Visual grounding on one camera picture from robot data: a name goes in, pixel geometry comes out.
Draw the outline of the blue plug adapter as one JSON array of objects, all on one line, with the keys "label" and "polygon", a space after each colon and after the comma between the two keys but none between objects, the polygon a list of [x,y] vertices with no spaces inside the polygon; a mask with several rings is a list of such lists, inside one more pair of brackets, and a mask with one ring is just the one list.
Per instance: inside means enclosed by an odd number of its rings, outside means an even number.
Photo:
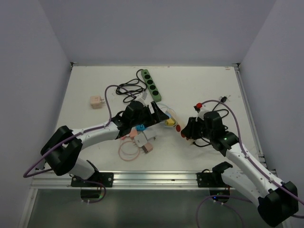
[{"label": "blue plug adapter", "polygon": [[140,132],[143,132],[144,130],[147,129],[143,124],[137,125],[135,128],[137,131],[140,131]]}]

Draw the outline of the cream power strip red sockets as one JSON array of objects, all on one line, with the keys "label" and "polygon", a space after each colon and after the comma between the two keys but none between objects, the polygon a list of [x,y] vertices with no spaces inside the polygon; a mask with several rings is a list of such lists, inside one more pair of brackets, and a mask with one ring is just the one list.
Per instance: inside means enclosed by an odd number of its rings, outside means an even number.
[{"label": "cream power strip red sockets", "polygon": [[172,117],[176,121],[175,130],[180,135],[180,137],[187,142],[187,145],[193,146],[193,139],[187,138],[183,133],[182,130],[186,127],[186,123],[183,121],[183,119],[177,115],[175,112],[172,112]]}]

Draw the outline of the white plug adapter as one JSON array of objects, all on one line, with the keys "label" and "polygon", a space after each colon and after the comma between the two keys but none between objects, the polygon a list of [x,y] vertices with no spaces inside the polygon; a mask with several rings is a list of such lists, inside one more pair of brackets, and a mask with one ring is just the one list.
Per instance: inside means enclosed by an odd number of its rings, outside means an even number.
[{"label": "white plug adapter", "polygon": [[153,129],[146,129],[143,131],[143,134],[147,141],[156,139],[156,132]]}]

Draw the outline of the salmon usb charger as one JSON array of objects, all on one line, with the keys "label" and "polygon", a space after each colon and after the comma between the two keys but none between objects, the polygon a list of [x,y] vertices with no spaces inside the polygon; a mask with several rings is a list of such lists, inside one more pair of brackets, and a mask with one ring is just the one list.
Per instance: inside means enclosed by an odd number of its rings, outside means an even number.
[{"label": "salmon usb charger", "polygon": [[135,138],[135,136],[137,136],[137,135],[138,135],[138,132],[136,129],[132,129],[129,133],[129,137],[131,140],[133,140]]}]

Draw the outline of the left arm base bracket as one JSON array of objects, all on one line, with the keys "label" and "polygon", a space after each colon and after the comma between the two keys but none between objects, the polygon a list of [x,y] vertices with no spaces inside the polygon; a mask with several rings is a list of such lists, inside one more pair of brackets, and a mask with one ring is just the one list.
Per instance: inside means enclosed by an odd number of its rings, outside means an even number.
[{"label": "left arm base bracket", "polygon": [[100,183],[103,184],[106,188],[113,186],[114,174],[112,172],[99,172],[93,174],[87,180],[80,179],[79,177],[73,177],[71,180],[71,187],[100,187]]}]

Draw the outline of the beige dual usb charger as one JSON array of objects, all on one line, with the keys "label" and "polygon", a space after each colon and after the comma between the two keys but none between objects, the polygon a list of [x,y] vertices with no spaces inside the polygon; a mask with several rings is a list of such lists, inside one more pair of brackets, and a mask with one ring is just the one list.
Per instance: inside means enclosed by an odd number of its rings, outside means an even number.
[{"label": "beige dual usb charger", "polygon": [[145,145],[142,146],[142,150],[145,154],[148,154],[153,150],[153,145],[149,142],[147,142]]}]

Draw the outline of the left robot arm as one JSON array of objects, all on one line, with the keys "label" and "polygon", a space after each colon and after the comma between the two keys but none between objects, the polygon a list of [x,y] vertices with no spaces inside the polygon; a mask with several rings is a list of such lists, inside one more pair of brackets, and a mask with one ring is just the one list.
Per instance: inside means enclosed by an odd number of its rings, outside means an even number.
[{"label": "left robot arm", "polygon": [[41,149],[40,154],[57,176],[70,174],[92,187],[100,181],[99,170],[90,161],[79,158],[82,150],[126,136],[138,125],[150,127],[168,118],[155,102],[144,105],[139,101],[132,101],[125,110],[111,116],[106,123],[75,130],[66,125],[61,126]]}]

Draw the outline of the green power strip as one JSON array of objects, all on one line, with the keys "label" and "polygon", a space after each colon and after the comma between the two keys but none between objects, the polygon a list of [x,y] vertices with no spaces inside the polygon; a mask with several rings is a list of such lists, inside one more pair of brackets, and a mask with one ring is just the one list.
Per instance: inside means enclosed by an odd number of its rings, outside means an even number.
[{"label": "green power strip", "polygon": [[141,71],[141,75],[144,80],[144,83],[147,85],[147,89],[150,92],[150,95],[152,96],[153,101],[156,103],[160,102],[162,100],[162,96],[161,96],[157,86],[155,85],[150,72],[147,69],[143,69]]}]

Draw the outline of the yellow usb charger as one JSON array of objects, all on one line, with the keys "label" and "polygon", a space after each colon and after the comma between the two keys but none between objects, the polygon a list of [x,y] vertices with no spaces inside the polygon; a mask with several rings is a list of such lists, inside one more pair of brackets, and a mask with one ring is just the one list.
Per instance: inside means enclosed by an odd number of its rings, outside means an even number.
[{"label": "yellow usb charger", "polygon": [[172,119],[172,118],[169,118],[169,119],[167,119],[166,121],[165,121],[165,125],[167,126],[167,127],[173,127],[174,125],[175,125],[175,121]]}]

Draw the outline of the aluminium front rail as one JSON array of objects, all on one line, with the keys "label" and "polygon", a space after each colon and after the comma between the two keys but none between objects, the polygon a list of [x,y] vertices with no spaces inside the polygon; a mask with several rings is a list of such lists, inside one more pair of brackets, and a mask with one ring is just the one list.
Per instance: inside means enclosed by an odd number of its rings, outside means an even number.
[{"label": "aluminium front rail", "polygon": [[[196,171],[112,171],[110,190],[196,190]],[[46,172],[32,179],[31,189],[63,190],[84,189],[96,190],[88,185],[74,187],[68,174],[57,176],[54,172]]]}]

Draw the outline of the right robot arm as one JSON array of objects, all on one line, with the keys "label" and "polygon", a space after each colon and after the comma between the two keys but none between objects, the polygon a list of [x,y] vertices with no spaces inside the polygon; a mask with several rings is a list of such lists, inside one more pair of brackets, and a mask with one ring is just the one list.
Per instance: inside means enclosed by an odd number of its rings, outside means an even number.
[{"label": "right robot arm", "polygon": [[211,187],[235,188],[257,207],[261,218],[271,227],[296,215],[299,210],[297,187],[290,181],[282,181],[263,166],[241,140],[227,130],[217,112],[189,118],[180,133],[193,141],[209,140],[211,146],[228,159],[209,173],[198,172],[198,186],[205,182]]}]

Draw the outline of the white cube usb charger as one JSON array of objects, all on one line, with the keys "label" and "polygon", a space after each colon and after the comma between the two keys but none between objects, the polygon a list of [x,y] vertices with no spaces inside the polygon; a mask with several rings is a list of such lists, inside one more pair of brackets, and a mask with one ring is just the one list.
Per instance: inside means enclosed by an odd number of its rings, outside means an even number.
[{"label": "white cube usb charger", "polygon": [[143,147],[148,142],[143,133],[136,135],[133,140],[139,148]]}]

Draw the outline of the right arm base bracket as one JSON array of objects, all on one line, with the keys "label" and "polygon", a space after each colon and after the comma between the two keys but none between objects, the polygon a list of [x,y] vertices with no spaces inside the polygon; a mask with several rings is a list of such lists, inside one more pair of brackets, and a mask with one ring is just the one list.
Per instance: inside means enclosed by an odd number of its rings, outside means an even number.
[{"label": "right arm base bracket", "polygon": [[207,169],[197,172],[197,185],[199,188],[224,188],[227,184],[224,183],[221,175],[225,170],[233,168],[233,165],[228,162],[222,162],[207,172]]}]

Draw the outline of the beige cube socket adapter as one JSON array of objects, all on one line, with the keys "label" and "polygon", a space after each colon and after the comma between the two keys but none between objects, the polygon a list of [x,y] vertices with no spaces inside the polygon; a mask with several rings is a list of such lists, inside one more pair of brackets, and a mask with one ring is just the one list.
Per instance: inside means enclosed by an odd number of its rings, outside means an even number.
[{"label": "beige cube socket adapter", "polygon": [[100,95],[90,97],[90,106],[92,109],[100,109],[104,106],[105,100]]}]

